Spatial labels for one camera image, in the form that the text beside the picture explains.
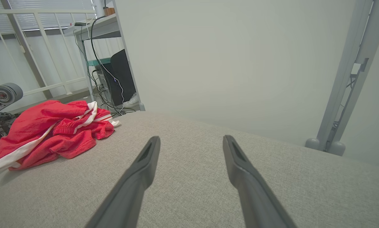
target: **computer tower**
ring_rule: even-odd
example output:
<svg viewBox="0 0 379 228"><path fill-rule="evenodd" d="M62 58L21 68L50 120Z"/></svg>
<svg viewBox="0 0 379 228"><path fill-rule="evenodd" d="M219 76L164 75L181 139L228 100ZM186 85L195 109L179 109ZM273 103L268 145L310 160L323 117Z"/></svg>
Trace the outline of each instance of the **computer tower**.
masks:
<svg viewBox="0 0 379 228"><path fill-rule="evenodd" d="M136 89L133 84L125 50L114 54L110 59L110 63L103 65L107 71L104 70L101 65L96 65L95 69L97 70L101 84L104 86L101 90L104 91L103 94L107 100L112 102L115 106L122 105L123 102L129 101L136 92Z"/></svg>

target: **gray metal frame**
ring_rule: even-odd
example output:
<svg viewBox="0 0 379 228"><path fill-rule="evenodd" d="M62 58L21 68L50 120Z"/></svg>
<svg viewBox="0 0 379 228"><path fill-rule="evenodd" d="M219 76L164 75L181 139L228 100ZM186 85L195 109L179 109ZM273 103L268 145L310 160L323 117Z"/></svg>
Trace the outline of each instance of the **gray metal frame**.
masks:
<svg viewBox="0 0 379 228"><path fill-rule="evenodd" d="M308 139L306 147L343 155L341 136L350 118L379 45L379 0L357 0L347 33L336 79L316 139ZM336 129L333 123L351 77L354 63L361 64L347 103Z"/></svg>

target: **desk leg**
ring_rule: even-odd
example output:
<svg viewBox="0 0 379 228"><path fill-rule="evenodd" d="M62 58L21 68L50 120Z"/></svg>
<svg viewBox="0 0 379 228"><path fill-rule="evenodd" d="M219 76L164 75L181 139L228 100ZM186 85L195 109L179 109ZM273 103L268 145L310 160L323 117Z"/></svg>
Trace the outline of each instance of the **desk leg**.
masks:
<svg viewBox="0 0 379 228"><path fill-rule="evenodd" d="M80 48L80 50L84 50L84 42L80 39L79 35L76 34L77 37L77 45ZM92 94L92 82L90 77L88 76L89 72L87 71L87 62L85 61L87 59L87 56L84 56L82 52L80 53L81 62L83 63L83 70L85 73L85 80L87 82L88 90L90 91L90 97L92 101L95 101L94 96Z"/></svg>

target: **white cable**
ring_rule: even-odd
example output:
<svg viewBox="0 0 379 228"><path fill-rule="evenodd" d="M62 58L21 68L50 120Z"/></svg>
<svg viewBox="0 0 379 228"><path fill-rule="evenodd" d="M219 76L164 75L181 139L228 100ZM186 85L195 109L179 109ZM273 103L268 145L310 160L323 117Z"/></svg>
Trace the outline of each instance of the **white cable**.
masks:
<svg viewBox="0 0 379 228"><path fill-rule="evenodd" d="M89 40L92 40L92 38L90 37L90 30L88 29L88 23L86 23L85 24L85 26L87 27L87 34L88 34L88 39ZM122 88L122 86L121 86L121 83L119 82L119 80L117 79L117 78L115 78L112 74L111 74L111 72L109 72L108 70L107 70L107 68L105 68L105 66L103 65L103 63L101 62L101 59L100 58L98 58L98 61L100 62L100 64L102 65L102 67L116 80L116 81L118 81L118 84L119 84L119 87L121 88L121 90L122 90L122 92L121 92L121 96L122 96L122 108L120 109L120 111L118 112L118 113L120 113L121 111L122 111L122 109L123 109L123 102L125 101L125 98L123 97L123 88Z"/></svg>

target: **white cylinder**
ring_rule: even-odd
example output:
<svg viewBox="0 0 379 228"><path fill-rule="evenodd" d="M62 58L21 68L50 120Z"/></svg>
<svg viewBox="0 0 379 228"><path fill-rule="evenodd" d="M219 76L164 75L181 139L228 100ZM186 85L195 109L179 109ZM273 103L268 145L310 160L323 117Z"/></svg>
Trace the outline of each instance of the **white cylinder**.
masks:
<svg viewBox="0 0 379 228"><path fill-rule="evenodd" d="M97 17L105 16L104 12L104 1L103 0L92 0L93 7L97 13Z"/></svg>

